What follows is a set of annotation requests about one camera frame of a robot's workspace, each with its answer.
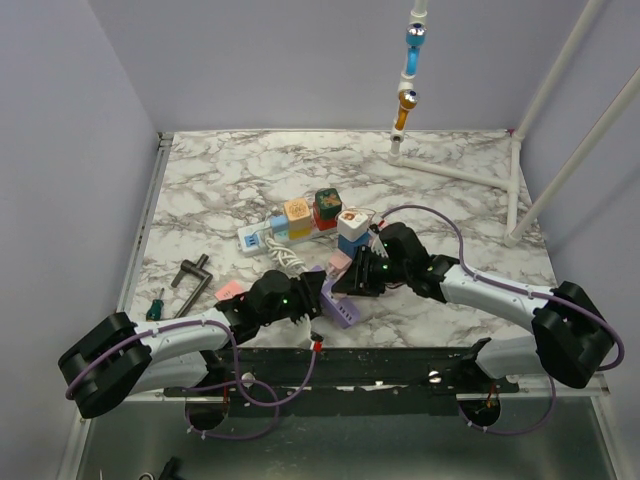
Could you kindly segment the purple USB power strip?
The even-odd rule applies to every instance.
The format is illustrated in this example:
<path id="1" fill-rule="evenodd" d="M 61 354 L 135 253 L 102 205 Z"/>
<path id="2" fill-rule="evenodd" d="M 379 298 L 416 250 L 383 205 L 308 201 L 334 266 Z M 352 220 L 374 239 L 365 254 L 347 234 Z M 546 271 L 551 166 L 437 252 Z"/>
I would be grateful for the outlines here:
<path id="1" fill-rule="evenodd" d="M 320 304 L 326 316 L 330 317 L 340 328 L 348 329 L 361 320 L 361 313 L 349 298 L 332 292 L 331 288 L 335 281 L 335 278 L 325 275 Z"/>

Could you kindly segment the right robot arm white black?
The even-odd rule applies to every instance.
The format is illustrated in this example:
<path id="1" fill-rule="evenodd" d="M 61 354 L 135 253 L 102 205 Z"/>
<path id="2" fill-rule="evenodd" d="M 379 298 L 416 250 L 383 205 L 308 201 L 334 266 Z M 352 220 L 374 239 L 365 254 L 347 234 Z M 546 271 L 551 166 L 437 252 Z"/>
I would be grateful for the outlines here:
<path id="1" fill-rule="evenodd" d="M 582 389 L 614 345 L 593 302 L 578 285 L 527 286 L 467 272 L 461 260 L 427 252 L 403 223 L 380 231 L 376 247 L 361 246 L 334 283 L 335 294 L 378 297 L 393 285 L 443 304 L 471 307 L 513 323 L 526 336 L 477 341 L 460 361 L 462 384 L 480 392 L 509 375 L 548 375 Z"/>

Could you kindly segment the white power strip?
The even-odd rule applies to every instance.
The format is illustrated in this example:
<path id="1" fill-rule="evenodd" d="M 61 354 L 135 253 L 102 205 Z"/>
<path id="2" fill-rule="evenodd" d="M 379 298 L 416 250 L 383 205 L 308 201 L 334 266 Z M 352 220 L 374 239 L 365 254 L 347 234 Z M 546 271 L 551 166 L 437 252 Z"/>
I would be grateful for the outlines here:
<path id="1" fill-rule="evenodd" d="M 312 233 L 310 236 L 298 240 L 288 239 L 285 242 L 278 242 L 272 237 L 270 229 L 270 218 L 273 216 L 276 215 L 272 215 L 268 219 L 258 223 L 245 225 L 237 230 L 238 248 L 244 256 L 251 257 L 259 254 L 266 254 L 268 252 L 266 240 L 269 238 L 273 239 L 277 243 L 289 247 L 291 245 L 310 241 L 322 236 L 329 236 L 336 232 L 336 228 L 327 231 L 319 231 L 315 226 L 314 220 L 311 220 Z"/>

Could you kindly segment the pink power strip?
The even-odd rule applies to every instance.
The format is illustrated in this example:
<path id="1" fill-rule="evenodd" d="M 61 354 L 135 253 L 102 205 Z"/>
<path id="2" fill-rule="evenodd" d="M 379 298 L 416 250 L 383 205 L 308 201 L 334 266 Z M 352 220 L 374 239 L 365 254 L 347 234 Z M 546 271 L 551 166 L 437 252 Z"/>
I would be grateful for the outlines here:
<path id="1" fill-rule="evenodd" d="M 351 265 L 353 259 L 350 259 L 342 253 L 337 246 L 337 249 L 332 253 L 327 263 L 329 276 L 331 278 L 338 278 L 340 275 L 344 274 Z"/>

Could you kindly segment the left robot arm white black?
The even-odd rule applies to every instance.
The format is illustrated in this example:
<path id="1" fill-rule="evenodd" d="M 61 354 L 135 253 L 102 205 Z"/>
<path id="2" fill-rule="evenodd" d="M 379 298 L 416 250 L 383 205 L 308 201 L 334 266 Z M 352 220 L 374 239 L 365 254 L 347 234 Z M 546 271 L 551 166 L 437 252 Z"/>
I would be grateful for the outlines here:
<path id="1" fill-rule="evenodd" d="M 175 320 L 135 323 L 124 312 L 111 314 L 60 357 L 65 396 L 83 417 L 96 418 L 139 392 L 191 386 L 212 394 L 220 368 L 186 355 L 242 345 L 277 321 L 317 317 L 326 277 L 321 269 L 296 277 L 269 270 L 248 291 Z"/>

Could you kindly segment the pink cube socket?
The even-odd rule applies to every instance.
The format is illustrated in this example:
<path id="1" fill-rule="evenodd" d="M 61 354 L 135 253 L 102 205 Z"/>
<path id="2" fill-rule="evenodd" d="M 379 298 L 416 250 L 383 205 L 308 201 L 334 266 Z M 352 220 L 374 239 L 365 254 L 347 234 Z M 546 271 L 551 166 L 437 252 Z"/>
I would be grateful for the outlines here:
<path id="1" fill-rule="evenodd" d="M 230 281 L 221 287 L 215 294 L 218 301 L 229 300 L 234 296 L 244 292 L 244 287 L 236 281 Z"/>

